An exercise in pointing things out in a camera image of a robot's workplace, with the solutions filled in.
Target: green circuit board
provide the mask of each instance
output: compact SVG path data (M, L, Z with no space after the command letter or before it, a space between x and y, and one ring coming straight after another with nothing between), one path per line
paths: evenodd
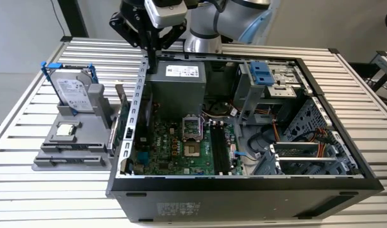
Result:
M189 132L197 131L193 126L189 126L188 129ZM226 126L224 131L225 135L229 136L228 141L230 141L230 135L233 135L232 126ZM181 133L181 123L161 120L154 122L144 175L214 175L208 127L204 124L200 142L182 142ZM232 169L232 175L241 175L238 160L237 166Z

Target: blue drive latch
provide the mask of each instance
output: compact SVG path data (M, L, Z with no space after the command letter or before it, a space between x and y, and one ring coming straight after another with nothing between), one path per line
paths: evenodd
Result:
M271 86L275 83L269 67L264 62L249 62L249 72L256 85Z

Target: metal work surface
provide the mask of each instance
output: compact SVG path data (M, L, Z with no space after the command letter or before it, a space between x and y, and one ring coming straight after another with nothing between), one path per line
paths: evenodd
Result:
M170 50L181 50L177 42ZM323 221L297 220L214 223L145 223L152 227L387 227L387 107L340 55L327 49L222 46L225 54L299 57L316 78L385 190ZM104 94L118 102L114 84L130 99L141 53L124 41L74 38L60 45L48 61L96 65ZM0 227L86 227L128 225L114 199L104 195L108 171L32 171L30 164L56 118L57 96L37 74L0 126Z

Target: gray power supply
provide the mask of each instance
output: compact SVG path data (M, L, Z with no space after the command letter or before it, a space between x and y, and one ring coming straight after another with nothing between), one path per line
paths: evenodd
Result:
M202 62L160 61L157 73L146 75L146 81L161 118L198 116L206 85Z

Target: label sticker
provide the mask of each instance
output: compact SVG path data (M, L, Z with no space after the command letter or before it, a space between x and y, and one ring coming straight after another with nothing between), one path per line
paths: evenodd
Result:
M197 66L177 66L168 65L165 76L169 77L198 77L198 67Z
M156 203L157 214L160 216L197 215L200 203Z
M56 82L68 106L78 112L93 111L84 84L74 79L57 79Z
M236 116L236 114L237 114L237 109L232 108L230 116Z

